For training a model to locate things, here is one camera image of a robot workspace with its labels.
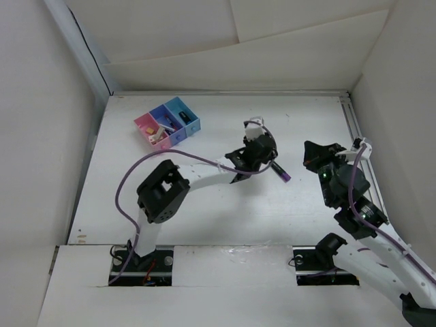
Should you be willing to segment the black purple highlighter marker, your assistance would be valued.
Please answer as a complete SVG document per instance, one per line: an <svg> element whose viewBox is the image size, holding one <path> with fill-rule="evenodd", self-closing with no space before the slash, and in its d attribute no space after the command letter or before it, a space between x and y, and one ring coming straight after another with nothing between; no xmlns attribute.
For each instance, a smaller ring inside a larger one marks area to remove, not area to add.
<svg viewBox="0 0 436 327"><path fill-rule="evenodd" d="M271 165L271 168L284 183L290 181L291 176L277 162L274 161Z"/></svg>

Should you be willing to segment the white eraser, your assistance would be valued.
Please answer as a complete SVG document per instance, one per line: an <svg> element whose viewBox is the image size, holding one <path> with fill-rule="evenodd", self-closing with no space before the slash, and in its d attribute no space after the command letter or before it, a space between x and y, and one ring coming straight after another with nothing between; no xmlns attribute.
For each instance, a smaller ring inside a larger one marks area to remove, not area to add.
<svg viewBox="0 0 436 327"><path fill-rule="evenodd" d="M149 141L150 142L159 142L161 140L164 132L165 132L165 129L162 126L160 126L155 134L149 136Z"/></svg>

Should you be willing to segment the black blue highlighter marker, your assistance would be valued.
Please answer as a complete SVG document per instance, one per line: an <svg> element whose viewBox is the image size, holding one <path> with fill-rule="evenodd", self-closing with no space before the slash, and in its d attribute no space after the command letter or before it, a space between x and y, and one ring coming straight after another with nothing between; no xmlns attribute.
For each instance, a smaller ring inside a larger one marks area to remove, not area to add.
<svg viewBox="0 0 436 327"><path fill-rule="evenodd" d="M182 121L183 121L186 125L190 124L191 119L189 118L189 116L188 116L185 112L180 111L178 115L180 116L180 118L182 119Z"/></svg>

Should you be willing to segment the red gel pen clear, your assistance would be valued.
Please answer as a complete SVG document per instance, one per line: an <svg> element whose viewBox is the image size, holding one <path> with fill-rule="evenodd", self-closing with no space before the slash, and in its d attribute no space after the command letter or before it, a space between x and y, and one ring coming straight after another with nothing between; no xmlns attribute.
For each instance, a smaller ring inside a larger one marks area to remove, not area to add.
<svg viewBox="0 0 436 327"><path fill-rule="evenodd" d="M175 130L177 130L177 126L171 121L170 117L168 115L165 115L165 119L168 122L168 125L172 128L174 128Z"/></svg>

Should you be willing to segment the white pen pink cap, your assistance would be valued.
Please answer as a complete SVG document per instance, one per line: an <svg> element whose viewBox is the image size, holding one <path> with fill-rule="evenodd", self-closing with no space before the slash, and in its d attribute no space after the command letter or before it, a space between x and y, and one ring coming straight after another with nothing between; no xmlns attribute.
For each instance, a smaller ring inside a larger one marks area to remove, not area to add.
<svg viewBox="0 0 436 327"><path fill-rule="evenodd" d="M170 133L174 133L176 130L172 127L163 125L163 124L158 124L160 127L162 127L163 129L165 129L166 131L169 131Z"/></svg>

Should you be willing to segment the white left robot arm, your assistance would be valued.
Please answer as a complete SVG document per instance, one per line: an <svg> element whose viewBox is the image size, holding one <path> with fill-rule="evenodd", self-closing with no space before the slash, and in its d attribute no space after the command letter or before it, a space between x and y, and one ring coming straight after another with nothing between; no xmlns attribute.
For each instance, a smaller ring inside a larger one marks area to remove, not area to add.
<svg viewBox="0 0 436 327"><path fill-rule="evenodd" d="M269 134L244 141L241 149L225 154L211 164L178 166L172 160L161 162L137 188L139 234L128 262L137 270L151 264L161 225L175 216L188 193L213 185L238 183L260 171L277 155L277 145Z"/></svg>

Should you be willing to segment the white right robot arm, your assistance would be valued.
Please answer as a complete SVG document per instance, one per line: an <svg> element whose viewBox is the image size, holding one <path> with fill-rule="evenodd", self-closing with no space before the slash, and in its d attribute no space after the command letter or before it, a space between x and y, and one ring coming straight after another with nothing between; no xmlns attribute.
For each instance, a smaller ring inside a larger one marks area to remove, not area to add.
<svg viewBox="0 0 436 327"><path fill-rule="evenodd" d="M358 164L372 146L356 138L351 149L340 144L305 141L303 166L317 174L324 204L334 208L334 219L378 261L357 251L337 234L329 233L315 246L322 268L339 268L360 278L401 311L410 326L435 325L435 271L416 255L390 226L387 216L365 193L371 184Z"/></svg>

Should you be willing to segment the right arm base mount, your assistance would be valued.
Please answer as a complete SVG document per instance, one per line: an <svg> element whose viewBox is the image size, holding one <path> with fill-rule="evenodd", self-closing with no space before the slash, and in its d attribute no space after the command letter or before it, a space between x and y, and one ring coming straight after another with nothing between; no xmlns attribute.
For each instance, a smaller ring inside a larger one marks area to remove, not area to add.
<svg viewBox="0 0 436 327"><path fill-rule="evenodd" d="M295 269L298 286L336 286L355 285L360 282L356 276L334 265L333 256L347 241L329 233L316 245L297 245L292 247L292 257L288 266Z"/></svg>

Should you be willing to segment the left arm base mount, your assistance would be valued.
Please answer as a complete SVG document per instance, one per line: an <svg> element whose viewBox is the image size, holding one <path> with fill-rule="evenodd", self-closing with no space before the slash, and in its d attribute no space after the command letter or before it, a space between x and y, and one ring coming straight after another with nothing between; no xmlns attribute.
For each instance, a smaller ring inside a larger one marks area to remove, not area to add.
<svg viewBox="0 0 436 327"><path fill-rule="evenodd" d="M129 250L130 245L113 245L110 248L112 263L108 277L109 286L169 287L172 285L173 246L157 246L154 252L143 258L134 253L125 270L121 272Z"/></svg>

